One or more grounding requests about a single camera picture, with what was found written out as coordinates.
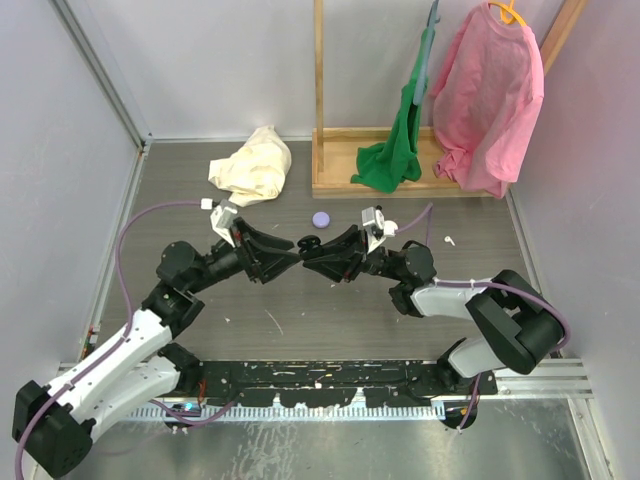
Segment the cream cloth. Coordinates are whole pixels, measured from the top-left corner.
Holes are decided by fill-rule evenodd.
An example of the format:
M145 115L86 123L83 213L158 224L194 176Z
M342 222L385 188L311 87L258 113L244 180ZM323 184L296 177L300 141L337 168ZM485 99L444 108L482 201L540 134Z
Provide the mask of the cream cloth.
M228 200L248 207L276 199L291 168L290 149L273 125L257 128L236 152L211 160L208 181L230 193Z

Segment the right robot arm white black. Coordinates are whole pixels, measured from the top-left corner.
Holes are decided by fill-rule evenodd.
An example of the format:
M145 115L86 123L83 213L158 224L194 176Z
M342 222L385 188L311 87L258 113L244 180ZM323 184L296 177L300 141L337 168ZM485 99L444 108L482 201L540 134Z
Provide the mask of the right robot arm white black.
M516 272L503 270L485 280L441 280L427 245L411 240L394 251L382 242L351 226L329 242L306 236L298 247L305 268L335 283L361 274L395 281L389 295L402 315L473 322L479 336L459 340L439 359L438 379L447 392L462 393L485 371L508 368L527 375L568 343L568 322Z

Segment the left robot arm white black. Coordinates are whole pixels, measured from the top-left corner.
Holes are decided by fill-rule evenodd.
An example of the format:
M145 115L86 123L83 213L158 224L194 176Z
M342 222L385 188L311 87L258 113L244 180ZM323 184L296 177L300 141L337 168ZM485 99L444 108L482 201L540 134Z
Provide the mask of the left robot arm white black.
M196 293L238 273L267 283L300 260L293 242L241 218L221 236L206 255L185 241L168 245L158 284L120 331L46 385L29 381L17 392L12 436L19 453L61 478L129 410L165 393L197 390L201 362L175 341L204 308Z

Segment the black earbud charging case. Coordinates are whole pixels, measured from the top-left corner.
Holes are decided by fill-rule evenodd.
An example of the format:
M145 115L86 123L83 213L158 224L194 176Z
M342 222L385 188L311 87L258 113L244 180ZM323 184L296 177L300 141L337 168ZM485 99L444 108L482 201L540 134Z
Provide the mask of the black earbud charging case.
M298 242L299 255L303 260L316 258L323 253L322 241L316 235L306 235Z

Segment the purple earbud charging case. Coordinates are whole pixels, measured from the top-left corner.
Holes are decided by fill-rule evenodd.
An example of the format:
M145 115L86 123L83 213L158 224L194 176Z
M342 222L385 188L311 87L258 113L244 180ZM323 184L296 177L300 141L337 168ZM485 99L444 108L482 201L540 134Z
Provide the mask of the purple earbud charging case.
M324 211L318 211L312 215L312 224L315 228L325 229L331 223L330 215Z

